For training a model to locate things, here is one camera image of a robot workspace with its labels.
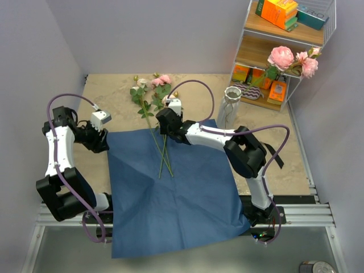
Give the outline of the blue wrapping paper sheet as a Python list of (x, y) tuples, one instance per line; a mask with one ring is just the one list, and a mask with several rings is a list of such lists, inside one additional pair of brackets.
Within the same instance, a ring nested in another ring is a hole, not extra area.
[(113, 258), (204, 246), (250, 228), (224, 152), (167, 141), (173, 172), (163, 167), (149, 130), (110, 133)]

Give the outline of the black ribbon with gold lettering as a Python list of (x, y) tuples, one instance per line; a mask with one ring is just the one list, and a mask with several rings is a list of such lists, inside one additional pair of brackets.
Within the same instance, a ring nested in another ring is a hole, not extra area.
[(273, 146), (268, 144), (268, 143), (263, 142), (263, 144), (266, 146), (267, 150), (270, 152), (270, 154), (272, 155), (274, 161), (276, 161), (279, 168), (282, 169), (283, 166), (284, 166), (284, 161), (282, 161), (282, 159), (281, 159), (281, 157), (279, 155), (275, 155), (276, 154), (276, 149), (274, 149)]

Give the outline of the pink rose stem with buds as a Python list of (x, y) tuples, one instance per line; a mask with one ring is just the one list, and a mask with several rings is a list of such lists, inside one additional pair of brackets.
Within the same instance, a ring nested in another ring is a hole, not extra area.
[(266, 69), (276, 68), (277, 76), (291, 73), (300, 78), (312, 78), (319, 68), (317, 58), (321, 55), (321, 47), (311, 47), (294, 55), (290, 48), (281, 45), (270, 52)]

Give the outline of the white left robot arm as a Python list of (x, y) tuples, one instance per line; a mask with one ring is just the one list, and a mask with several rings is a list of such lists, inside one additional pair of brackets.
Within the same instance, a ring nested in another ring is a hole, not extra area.
[(95, 193), (75, 166), (73, 145), (82, 144), (95, 154), (109, 150), (107, 129), (103, 125), (111, 114), (96, 110), (85, 125), (78, 125), (75, 110), (57, 107), (53, 119), (45, 122), (42, 133), (48, 141), (48, 166), (45, 177), (36, 182), (36, 190), (55, 220), (61, 222), (86, 212), (88, 209), (75, 194), (83, 198), (105, 223), (117, 219), (118, 209), (112, 206), (111, 195)]

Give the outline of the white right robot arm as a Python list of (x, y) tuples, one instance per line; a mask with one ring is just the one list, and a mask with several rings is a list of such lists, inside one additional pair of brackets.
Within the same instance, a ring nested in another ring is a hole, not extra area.
[(166, 108), (156, 115), (160, 132), (177, 143), (210, 147), (226, 154), (233, 170), (246, 179), (251, 193), (249, 219), (265, 224), (274, 216), (273, 195), (268, 190), (264, 168), (267, 151), (257, 138), (241, 126), (237, 130), (222, 130), (202, 126), (195, 121), (183, 121), (182, 115)]

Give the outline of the white ribbed ceramic vase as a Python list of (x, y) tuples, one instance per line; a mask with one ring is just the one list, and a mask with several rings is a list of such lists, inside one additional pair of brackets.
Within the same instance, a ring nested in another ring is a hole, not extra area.
[(235, 86), (225, 89), (216, 120), (219, 129), (232, 129), (237, 116), (242, 91)]

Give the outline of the peach rose stem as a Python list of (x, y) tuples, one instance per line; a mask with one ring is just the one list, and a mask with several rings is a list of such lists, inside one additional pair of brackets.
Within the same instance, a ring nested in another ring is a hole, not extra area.
[[(180, 97), (179, 92), (175, 91), (169, 98), (171, 100), (171, 99), (179, 98), (179, 97)], [(163, 106), (163, 108), (161, 108), (161, 109), (167, 108), (167, 95), (161, 100), (161, 103)], [(159, 127), (160, 127), (160, 124), (158, 122), (158, 123), (156, 123), (156, 127), (155, 127), (154, 131), (157, 132), (159, 130)], [(163, 171), (164, 165), (166, 165), (168, 171), (170, 171), (170, 168), (171, 168), (169, 158), (168, 158), (168, 151), (167, 151), (167, 137), (162, 136), (162, 139), (163, 139), (163, 148), (161, 150), (162, 159), (161, 159), (160, 169), (159, 169), (159, 174), (158, 174), (159, 179), (162, 177), (162, 171)]]

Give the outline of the pink rose stem middle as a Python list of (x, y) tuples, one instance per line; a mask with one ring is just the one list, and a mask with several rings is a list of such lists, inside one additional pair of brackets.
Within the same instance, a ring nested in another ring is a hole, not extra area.
[(166, 99), (171, 91), (171, 79), (169, 75), (160, 75), (158, 73), (153, 74), (154, 79), (151, 81), (152, 87), (152, 105), (154, 105), (154, 111), (157, 112), (165, 107)]

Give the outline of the purple wavy patterned pouch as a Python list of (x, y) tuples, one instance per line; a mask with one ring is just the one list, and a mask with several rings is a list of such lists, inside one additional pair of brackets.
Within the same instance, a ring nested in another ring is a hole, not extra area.
[(235, 82), (232, 86), (238, 88), (241, 92), (242, 98), (247, 98), (250, 100), (257, 100), (259, 98), (264, 98), (264, 94), (260, 91), (259, 87), (250, 86), (244, 83)]

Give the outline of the orange packet bottom shelf left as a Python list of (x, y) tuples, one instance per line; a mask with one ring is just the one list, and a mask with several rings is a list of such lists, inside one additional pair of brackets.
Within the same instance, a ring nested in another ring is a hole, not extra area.
[(244, 65), (236, 64), (234, 66), (231, 80), (234, 82), (245, 82), (250, 72), (250, 68)]

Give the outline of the orange packet shelf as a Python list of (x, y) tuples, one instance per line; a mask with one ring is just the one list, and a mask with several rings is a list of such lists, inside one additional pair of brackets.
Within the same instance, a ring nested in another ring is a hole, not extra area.
[(271, 104), (281, 105), (284, 101), (287, 90), (287, 84), (283, 81), (273, 81), (267, 102)]
[(231, 80), (234, 82), (245, 82), (250, 72), (250, 68), (244, 65), (236, 64), (234, 66)]

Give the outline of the orange box bottom shelf middle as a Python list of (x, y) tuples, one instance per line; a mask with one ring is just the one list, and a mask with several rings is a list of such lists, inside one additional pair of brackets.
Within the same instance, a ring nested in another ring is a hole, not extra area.
[(251, 84), (262, 89), (269, 89), (277, 74), (278, 70), (273, 67), (265, 70), (253, 69)]

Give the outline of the orange packet bottom shelf right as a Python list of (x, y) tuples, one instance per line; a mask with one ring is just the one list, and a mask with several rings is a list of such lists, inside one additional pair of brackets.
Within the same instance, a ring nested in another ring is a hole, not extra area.
[(287, 90), (287, 84), (283, 81), (273, 81), (267, 102), (271, 104), (281, 105), (284, 101)]

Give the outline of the orange box on top shelf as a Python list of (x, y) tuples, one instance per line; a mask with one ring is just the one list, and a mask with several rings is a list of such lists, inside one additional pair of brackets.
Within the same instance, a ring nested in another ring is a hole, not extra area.
[(255, 13), (284, 30), (286, 16), (297, 7), (298, 3), (293, 0), (259, 0)]

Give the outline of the stacked colourful sponges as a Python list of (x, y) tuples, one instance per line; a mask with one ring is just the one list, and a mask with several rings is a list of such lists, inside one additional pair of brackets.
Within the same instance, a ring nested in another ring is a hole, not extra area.
[(296, 22), (297, 22), (297, 10), (294, 10), (286, 16), (284, 29), (286, 31), (291, 31), (295, 27)]

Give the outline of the teal box on top shelf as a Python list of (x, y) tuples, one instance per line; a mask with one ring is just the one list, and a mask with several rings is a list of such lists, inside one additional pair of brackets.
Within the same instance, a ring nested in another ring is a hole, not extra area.
[(328, 20), (329, 16), (325, 13), (303, 5), (297, 7), (297, 21), (312, 29), (321, 30)]

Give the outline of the metal tin can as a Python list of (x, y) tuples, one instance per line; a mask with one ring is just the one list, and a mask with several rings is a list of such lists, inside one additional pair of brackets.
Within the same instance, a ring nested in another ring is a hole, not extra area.
[(324, 261), (305, 261), (300, 264), (299, 273), (336, 273), (336, 270)]

